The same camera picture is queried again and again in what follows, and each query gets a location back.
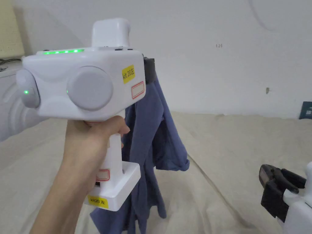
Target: wrinkled fabric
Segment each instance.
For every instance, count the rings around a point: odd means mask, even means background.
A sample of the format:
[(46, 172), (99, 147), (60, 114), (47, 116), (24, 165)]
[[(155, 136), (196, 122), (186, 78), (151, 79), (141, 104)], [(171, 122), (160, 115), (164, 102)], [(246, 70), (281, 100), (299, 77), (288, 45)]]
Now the wrinkled fabric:
[(119, 234), (124, 230), (135, 234), (136, 220), (141, 234), (145, 234), (152, 206), (157, 206), (159, 216), (166, 218), (154, 167), (173, 171), (189, 168), (186, 149), (158, 80), (146, 86), (142, 100), (126, 109), (125, 119), (131, 131), (122, 140), (122, 159), (138, 163), (141, 178), (118, 211), (97, 208), (90, 214), (101, 234)]

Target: hand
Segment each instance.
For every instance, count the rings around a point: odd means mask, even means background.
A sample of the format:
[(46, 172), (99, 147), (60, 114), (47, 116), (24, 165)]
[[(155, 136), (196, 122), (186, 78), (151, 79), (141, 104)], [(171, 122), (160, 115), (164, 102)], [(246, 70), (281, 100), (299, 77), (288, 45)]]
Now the hand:
[(67, 171), (73, 183), (85, 185), (88, 193), (94, 187), (96, 173), (105, 159), (109, 137), (129, 131), (121, 116), (114, 116), (91, 128), (83, 121), (69, 120), (60, 170)]

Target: white wall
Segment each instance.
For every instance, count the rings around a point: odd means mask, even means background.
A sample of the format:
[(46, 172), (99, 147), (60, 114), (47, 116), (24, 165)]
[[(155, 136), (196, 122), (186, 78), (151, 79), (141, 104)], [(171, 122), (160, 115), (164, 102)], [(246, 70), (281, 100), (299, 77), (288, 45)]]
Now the white wall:
[(312, 101), (311, 0), (12, 1), (28, 54), (88, 46), (94, 21), (127, 18), (172, 110), (297, 118)]

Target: gray round button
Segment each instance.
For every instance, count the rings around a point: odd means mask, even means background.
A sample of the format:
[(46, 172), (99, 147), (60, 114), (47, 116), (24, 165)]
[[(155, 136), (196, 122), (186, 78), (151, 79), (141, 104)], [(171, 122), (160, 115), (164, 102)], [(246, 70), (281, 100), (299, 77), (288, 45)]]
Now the gray round button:
[(110, 101), (113, 83), (106, 72), (97, 67), (80, 67), (69, 78), (67, 93), (81, 109), (99, 110)]
[(24, 105), (28, 108), (37, 108), (40, 105), (40, 96), (34, 76), (26, 69), (16, 73), (16, 84)]

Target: black clamp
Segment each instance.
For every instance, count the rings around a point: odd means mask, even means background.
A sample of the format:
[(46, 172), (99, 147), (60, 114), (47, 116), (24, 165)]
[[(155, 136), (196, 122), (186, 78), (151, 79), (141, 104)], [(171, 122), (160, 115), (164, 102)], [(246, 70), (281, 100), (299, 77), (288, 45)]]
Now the black clamp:
[(286, 169), (264, 164), (259, 171), (264, 188), (261, 205), (275, 218), (285, 222), (289, 206), (283, 201), (286, 189), (298, 194), (305, 187), (306, 179)]
[(148, 85), (153, 83), (156, 78), (155, 59), (144, 57), (145, 83)]

